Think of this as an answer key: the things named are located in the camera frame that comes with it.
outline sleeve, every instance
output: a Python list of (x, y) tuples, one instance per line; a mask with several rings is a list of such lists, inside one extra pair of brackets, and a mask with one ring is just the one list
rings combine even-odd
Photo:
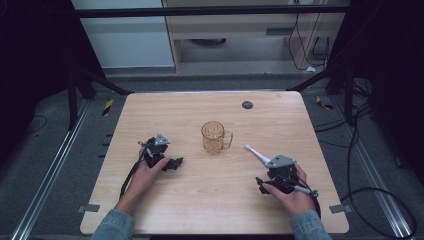
[(90, 238), (91, 240), (105, 239), (128, 239), (132, 238), (134, 233), (135, 221), (127, 213), (112, 209), (103, 218), (96, 232)]
[(290, 219), (290, 225), (297, 240), (327, 240), (332, 239), (325, 231), (316, 211), (305, 211)]

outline light wood tabletop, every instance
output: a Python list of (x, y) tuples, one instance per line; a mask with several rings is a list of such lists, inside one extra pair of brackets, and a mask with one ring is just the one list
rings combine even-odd
[[(253, 108), (244, 109), (250, 101)], [(208, 154), (201, 128), (222, 123), (234, 134), (229, 149)], [(271, 195), (258, 190), (255, 177), (269, 179), (268, 169), (245, 144), (272, 159), (297, 160), (307, 182), (319, 192), (322, 221), (329, 233), (345, 233), (340, 204), (302, 96), (298, 92), (135, 93), (128, 96), (115, 129), (90, 204), (83, 233), (93, 233), (118, 201), (120, 188), (138, 158), (138, 141), (158, 133), (171, 140), (165, 156), (184, 161), (161, 172), (135, 214), (139, 234), (286, 234), (289, 215)]]

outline floor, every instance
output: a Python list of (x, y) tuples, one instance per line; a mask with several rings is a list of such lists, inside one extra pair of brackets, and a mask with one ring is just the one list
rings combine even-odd
[[(319, 54), (324, 52), (323, 46), (324, 43), (318, 42), (315, 57), (322, 57)], [(178, 72), (146, 74), (132, 78), (114, 77), (109, 80), (137, 92), (284, 90), (296, 86), (314, 74), (298, 70), (294, 66), (284, 40), (278, 37), (227, 39), (224, 44), (214, 44), (213, 41), (186, 41), (184, 48)], [(314, 55), (310, 55), (310, 60), (322, 62), (314, 60)], [(316, 67), (316, 72), (321, 70), (322, 66)], [(302, 92), (316, 129), (326, 128), (332, 126), (328, 124), (330, 122), (343, 120), (343, 94), (327, 96), (324, 91), (325, 84), (326, 80), (322, 80)], [(88, 103), (79, 101), (80, 109), (89, 106), (87, 117), (82, 123), (82, 130), (73, 140), (72, 148), (66, 153), (63, 164), (56, 166), (58, 174), (51, 185), (51, 192), (46, 195), (43, 207), (36, 213), (37, 221), (30, 225), (30, 239), (89, 237), (79, 231), (82, 214), (76, 209), (89, 201), (111, 134), (125, 102), (125, 96), (119, 96), (98, 84), (94, 86), (98, 93), (96, 99)], [(331, 105), (334, 109), (329, 110), (317, 104), (316, 96), (322, 98), (324, 105)], [(114, 105), (110, 114), (103, 117), (101, 112), (110, 98), (114, 99)], [(9, 239), (20, 223), (39, 186), (43, 184), (44, 176), (51, 169), (63, 139), (66, 139), (69, 122), (66, 99), (66, 92), (61, 92), (39, 103), (37, 115), (28, 128), (28, 134), (11, 156), (13, 164), (8, 171), (1, 171), (0, 211), (3, 217), (0, 222), (0, 239)], [(355, 106), (359, 107), (364, 103), (366, 99), (355, 97)], [(418, 223), (422, 223), (423, 186), (410, 169), (396, 166), (395, 157), (378, 124), (373, 120), (372, 113), (362, 116), (358, 123), (360, 140), (350, 154), (351, 162), (346, 161), (351, 128), (341, 125), (331, 131), (317, 132), (339, 196), (342, 197), (348, 192), (346, 169), (350, 169), (353, 189), (367, 186), (386, 187), (396, 196), (400, 196), (414, 213)], [(392, 220), (406, 222), (408, 226), (413, 225), (403, 208), (390, 208), (393, 207), (392, 200), (379, 195), (381, 194), (370, 192), (355, 198), (356, 205), (361, 213), (366, 214), (366, 219), (392, 235), (397, 224)], [(405, 219), (395, 217), (390, 220), (387, 216), (393, 213), (396, 216), (405, 216)], [(347, 217), (351, 229), (344, 235), (333, 236), (334, 239), (387, 239), (364, 224), (356, 213), (348, 213)], [(277, 238), (281, 239), (281, 236), (267, 237)], [(164, 236), (163, 239), (180, 238)], [(418, 230), (415, 239), (424, 239), (422, 229)]]

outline human hand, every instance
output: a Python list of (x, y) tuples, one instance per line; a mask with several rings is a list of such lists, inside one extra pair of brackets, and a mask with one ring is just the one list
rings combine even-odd
[(163, 158), (155, 166), (149, 168), (145, 161), (142, 161), (134, 172), (131, 182), (124, 195), (122, 195), (115, 208), (132, 215), (137, 203), (144, 192), (153, 184), (156, 176), (168, 163), (169, 158)]
[[(306, 173), (299, 165), (294, 166), (301, 181), (306, 183)], [(263, 183), (262, 186), (283, 204), (291, 217), (307, 210), (315, 210), (314, 202), (306, 193), (294, 190), (290, 194), (285, 194), (270, 184)]]

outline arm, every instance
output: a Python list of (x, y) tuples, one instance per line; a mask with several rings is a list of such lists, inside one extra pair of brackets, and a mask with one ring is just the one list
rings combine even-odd
[(96, 232), (91, 237), (97, 239), (131, 239), (134, 233), (133, 214), (137, 208), (143, 193), (153, 184), (156, 176), (169, 159), (160, 160), (153, 168), (149, 168), (146, 162), (141, 162), (131, 178), (131, 182), (125, 194), (119, 199), (115, 208), (100, 223)]
[[(299, 165), (296, 164), (295, 167), (299, 178), (306, 183), (306, 173)], [(272, 185), (262, 184), (262, 186), (277, 198), (289, 212), (292, 217), (290, 225), (297, 240), (331, 239), (325, 231), (309, 195), (296, 190), (290, 194), (285, 194)]]

